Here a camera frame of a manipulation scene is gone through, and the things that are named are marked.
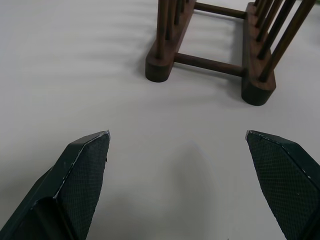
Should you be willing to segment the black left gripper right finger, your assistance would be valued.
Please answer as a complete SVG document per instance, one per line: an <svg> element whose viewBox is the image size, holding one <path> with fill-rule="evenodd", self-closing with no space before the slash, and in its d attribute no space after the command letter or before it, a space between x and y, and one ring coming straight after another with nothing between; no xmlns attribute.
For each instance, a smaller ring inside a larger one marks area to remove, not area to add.
<svg viewBox="0 0 320 240"><path fill-rule="evenodd" d="M296 142L248 130L261 191L287 240L320 238L320 166Z"/></svg>

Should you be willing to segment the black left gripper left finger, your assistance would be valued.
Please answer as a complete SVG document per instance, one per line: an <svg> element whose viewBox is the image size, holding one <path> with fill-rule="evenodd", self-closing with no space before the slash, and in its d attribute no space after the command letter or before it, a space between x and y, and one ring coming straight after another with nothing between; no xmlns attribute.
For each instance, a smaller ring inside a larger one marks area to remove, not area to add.
<svg viewBox="0 0 320 240"><path fill-rule="evenodd" d="M2 240L84 240L103 185L110 132L67 145L0 231Z"/></svg>

